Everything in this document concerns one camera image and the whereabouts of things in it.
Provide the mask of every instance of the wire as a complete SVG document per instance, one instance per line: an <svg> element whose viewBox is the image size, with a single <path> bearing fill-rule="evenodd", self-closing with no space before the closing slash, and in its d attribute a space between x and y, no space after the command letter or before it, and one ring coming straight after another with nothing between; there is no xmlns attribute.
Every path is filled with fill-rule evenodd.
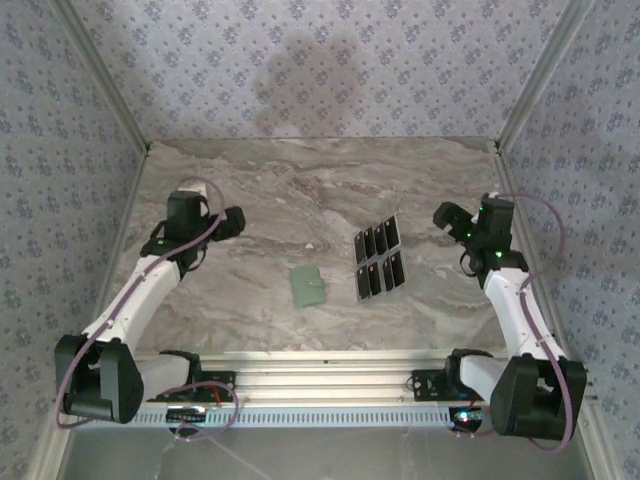
<svg viewBox="0 0 640 480"><path fill-rule="evenodd" d="M213 386L213 387L211 387L211 389L213 390L214 397L216 397L216 405L218 407L221 407L222 406L222 400L220 400L220 394L218 393L218 387Z"/></svg>
<svg viewBox="0 0 640 480"><path fill-rule="evenodd" d="M558 222L558 227L560 229L560 242L558 245L558 250L553 258L553 263L560 260L562 258L565 239L567 236L567 232L566 232L564 223L562 222L562 217L560 216L560 212L558 212L558 210L553 206L553 204L551 204L551 202L537 195L533 195L531 193L505 193L505 194L499 194L497 196L497 198L509 198L509 197L529 198L531 200L535 200L537 202L542 203L549 210L551 210L553 215L556 217L556 220ZM553 355L553 352L551 352L549 345L547 345L546 339L542 336L542 334L540 333L540 330L538 330L538 327L536 326L535 321L531 316L531 312L529 311L529 306L527 305L527 297L525 292L525 288L527 288L536 278L538 278L540 275L542 275L546 271L547 270L542 269L539 272L530 274L526 278L526 280L522 282L518 295L520 298L520 306L522 307L522 312L524 313L525 319L527 320L527 324L529 325L529 328L531 328L531 331L533 332L533 335L536 337L536 340L540 344L540 347L544 350L545 354L549 358L549 362L551 363L553 372L555 373L556 378L558 379L558 385L560 387L560 392L562 394L562 402L564 403L564 412L565 412L564 432L562 434L562 439L560 440L560 443L558 443L555 447L552 447L552 448L544 447L533 439L529 439L529 440L531 441L531 443L533 443L536 447L538 447L541 450L544 450L550 454L558 454L567 447L567 445L569 444L569 441L571 440L571 434L573 433L573 405L571 403L571 394L569 393L569 386L567 385L567 381L564 378L564 375L562 374L562 369L560 368L560 364L558 363L555 356Z"/></svg>
<svg viewBox="0 0 640 480"><path fill-rule="evenodd" d="M477 277L478 276L477 273L467 272L464 268L464 265L462 265L462 260L464 260L464 257L468 257L468 256L469 256L469 252L467 250L462 252L462 255L460 256L460 260L458 261L458 263L460 263L460 269L462 270L462 273L464 273L467 277L470 277L470 278Z"/></svg>
<svg viewBox="0 0 640 480"><path fill-rule="evenodd" d="M413 392L413 375L407 378L407 381L404 382L404 387L410 392Z"/></svg>
<svg viewBox="0 0 640 480"><path fill-rule="evenodd" d="M219 437L220 435L222 435L224 432L226 432L227 430L229 430L231 428L231 426L236 422L236 420L238 418L238 414L240 413L240 400L238 399L238 395L236 394L236 392L231 387L229 387L227 384L222 383L222 382L218 382L218 381L215 381L215 380L207 380L207 381L204 381L204 382L197 382L197 383L192 383L190 385L184 385L182 387L170 388L169 390L163 392L162 394L164 395L164 394L170 394L170 393L183 392L185 390L191 390L193 388L199 388L199 387L203 387L203 388L210 387L210 388L213 388L214 391L216 392L216 397L218 398L218 401L219 401L219 397L218 397L218 393L217 393L218 392L218 388L222 388L223 390L226 390L227 392L229 392L229 395L231 395L231 398L232 398L232 401L233 401L233 414L231 415L231 418L227 421L227 423L225 423L221 428L219 428L218 430L216 430L213 433L208 433L208 434L200 434L200 435L196 434L196 435L191 435L191 436L188 436L188 437L180 435L180 431L185 429L185 428L191 428L193 430L196 430L199 433L202 432L202 428L200 428L199 426L197 426L197 425L195 425L195 424L193 424L191 422L183 422L182 424L180 424L180 426L178 428L176 428L176 431L174 432L174 438L176 440L187 442L187 443L189 443L189 442L197 442L199 440L209 440L214 445L216 445L221 450L223 450L227 455L229 455L230 457L233 457L234 459L236 459L239 463L241 463L242 465L247 467L249 470L252 470L257 475L261 476L262 478L264 478L266 480L271 480L271 477L269 477L266 473L264 473L261 470L259 470L258 467L253 465L251 462L245 460L240 455L238 455L237 453L235 453L233 450L231 450L230 448L226 447L225 445L221 444L217 440L217 437Z"/></svg>
<svg viewBox="0 0 640 480"><path fill-rule="evenodd" d="M76 355L73 357L73 360L71 360L71 363L69 364L69 367L67 368L67 371L65 372L64 377L62 378L62 382L60 382L60 387L58 388L58 392L56 394L55 424L57 428L70 429L74 427L79 427L80 425L84 425L91 421L91 419L85 418L74 423L64 424L60 422L60 411L62 410L64 395L66 393L67 387L69 386L69 383L71 382L71 377L73 376L73 373L75 372L76 368L78 368L78 365L80 364L80 361L82 360L84 355L89 351L89 348L91 348L91 346L96 342L96 340L100 338L100 336L109 328L110 322L112 323L115 320L118 313L120 313L120 311L124 308L124 306L129 301L131 296L134 294L138 286L142 283L144 278L149 273L151 273L151 271L153 271L154 268L156 268L158 265L164 262L167 258L177 255L178 253L184 252L185 250L188 250L189 248L209 238L209 236L215 231L215 229L218 228L218 225L220 225L220 222L222 222L222 220L225 219L226 217L225 204L224 204L224 195L222 194L222 190L220 190L220 188L212 181L207 180L206 178L198 177L198 176L185 177L180 181L180 185L182 185L187 181L204 182L205 184L209 185L211 188L213 188L216 191L220 199L220 211L218 212L218 216L216 217L215 221L211 224L211 226L198 238L165 253L164 255L158 257L155 261L153 261L147 268L145 268L143 272L140 275L138 275L138 277L136 277L136 279L133 281L131 286L123 293L122 297L120 297L120 300L118 301L116 306L113 308L113 310L111 311L107 319L104 321L104 323L102 323L102 325L100 325L96 329L96 331L93 332L91 336L89 336L89 338L87 339L86 342L84 342L82 347L80 347L80 349L78 350L78 353L76 353Z"/></svg>

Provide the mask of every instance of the gray marble surface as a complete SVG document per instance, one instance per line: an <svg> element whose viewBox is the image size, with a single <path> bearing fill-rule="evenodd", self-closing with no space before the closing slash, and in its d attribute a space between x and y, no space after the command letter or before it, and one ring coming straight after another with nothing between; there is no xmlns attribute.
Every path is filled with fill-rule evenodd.
<svg viewBox="0 0 640 480"><path fill-rule="evenodd" d="M139 351L502 347L491 305L460 270L460 247L432 223L442 201L475 209L497 188L493 161L477 138L155 143L111 295L164 218L169 192L201 175L243 208L247 227L210 246L160 306ZM353 235L394 213L408 281L357 302ZM294 307L289 269L298 265L320 268L325 305Z"/></svg>

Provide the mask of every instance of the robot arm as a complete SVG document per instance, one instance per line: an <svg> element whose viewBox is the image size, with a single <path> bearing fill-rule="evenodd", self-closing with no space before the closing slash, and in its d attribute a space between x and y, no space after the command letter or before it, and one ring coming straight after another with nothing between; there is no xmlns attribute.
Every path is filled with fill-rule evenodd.
<svg viewBox="0 0 640 480"><path fill-rule="evenodd" d="M127 423L143 401L198 380L197 355L167 351L160 352L153 360L135 362L133 354L161 302L187 273L199 266L194 264L199 255L204 259L208 243L234 237L244 229L242 209L228 208L224 220L207 239L159 261L163 255L201 237L216 218L217 215L209 213L204 185L171 193L167 219L153 230L124 287L81 335L65 335L56 346L56 381L60 388L76 353L108 322L73 373L64 395L62 410L65 413Z"/></svg>
<svg viewBox="0 0 640 480"><path fill-rule="evenodd" d="M454 350L445 371L453 389L477 394L489 403L493 426L500 435L560 440L566 424L562 395L541 340L558 361L567 383L574 430L586 386L586 370L582 363L567 360L544 322L531 286L522 289L529 267L520 252L511 250L513 209L513 203L485 195L475 217L449 202L434 214L434 223L447 229L465 248L461 264L468 256L468 275L477 277L491 301L509 354L509 360L504 362L485 352ZM530 321L520 303L521 291Z"/></svg>

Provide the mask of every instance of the floral wallpaper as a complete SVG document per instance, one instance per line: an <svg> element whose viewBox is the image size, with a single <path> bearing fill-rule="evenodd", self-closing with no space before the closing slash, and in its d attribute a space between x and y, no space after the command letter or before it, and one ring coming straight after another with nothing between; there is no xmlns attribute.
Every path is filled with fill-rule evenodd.
<svg viewBox="0 0 640 480"><path fill-rule="evenodd" d="M88 323L140 153L44 0L0 2L0 478L53 406L53 349Z"/></svg>
<svg viewBox="0 0 640 480"><path fill-rule="evenodd" d="M148 141L498 136L567 0L73 0Z"/></svg>
<svg viewBox="0 0 640 480"><path fill-rule="evenodd" d="M640 4L598 0L509 152L520 187L568 226L552 274L629 478L640 479ZM553 217L531 205L543 249Z"/></svg>

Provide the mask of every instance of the green wallet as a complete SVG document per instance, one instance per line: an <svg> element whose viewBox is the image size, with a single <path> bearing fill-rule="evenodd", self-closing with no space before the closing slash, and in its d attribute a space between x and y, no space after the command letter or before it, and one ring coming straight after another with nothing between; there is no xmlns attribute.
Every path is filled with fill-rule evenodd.
<svg viewBox="0 0 640 480"><path fill-rule="evenodd" d="M292 268L289 271L293 302L298 308L322 305L327 301L324 294L324 280L320 276L320 269L309 265Z"/></svg>

